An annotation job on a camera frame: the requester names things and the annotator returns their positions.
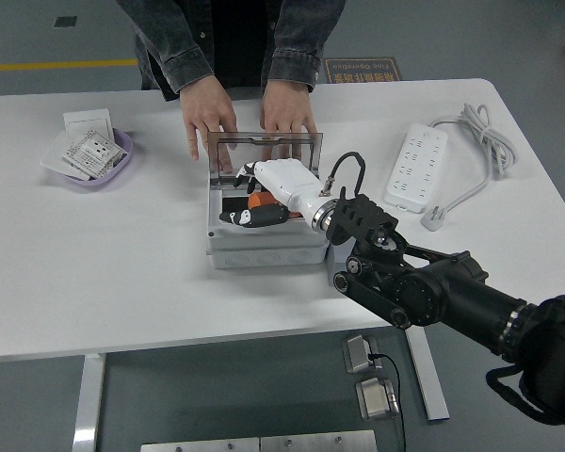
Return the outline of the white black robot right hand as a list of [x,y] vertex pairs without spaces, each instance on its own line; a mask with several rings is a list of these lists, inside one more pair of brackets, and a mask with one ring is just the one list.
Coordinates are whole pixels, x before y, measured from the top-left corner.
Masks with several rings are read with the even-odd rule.
[[234,186],[244,179],[259,183],[275,202],[221,213],[220,220],[244,228],[259,228],[282,224],[291,213],[300,213],[314,231],[327,231],[337,200],[322,194],[324,185],[297,159],[245,164],[236,174]]

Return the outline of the person's right hand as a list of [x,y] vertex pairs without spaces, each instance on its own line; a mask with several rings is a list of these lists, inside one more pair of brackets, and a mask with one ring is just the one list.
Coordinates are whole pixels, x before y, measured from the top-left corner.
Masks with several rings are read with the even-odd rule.
[[237,131],[233,103],[214,75],[188,84],[179,91],[180,105],[191,158],[198,161],[199,146],[208,151],[210,132]]

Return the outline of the person's left hand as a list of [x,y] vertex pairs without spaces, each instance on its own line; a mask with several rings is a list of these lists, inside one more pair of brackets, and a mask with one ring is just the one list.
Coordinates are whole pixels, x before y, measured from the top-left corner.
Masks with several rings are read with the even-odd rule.
[[295,81],[269,80],[260,123],[266,133],[316,134],[309,87]]

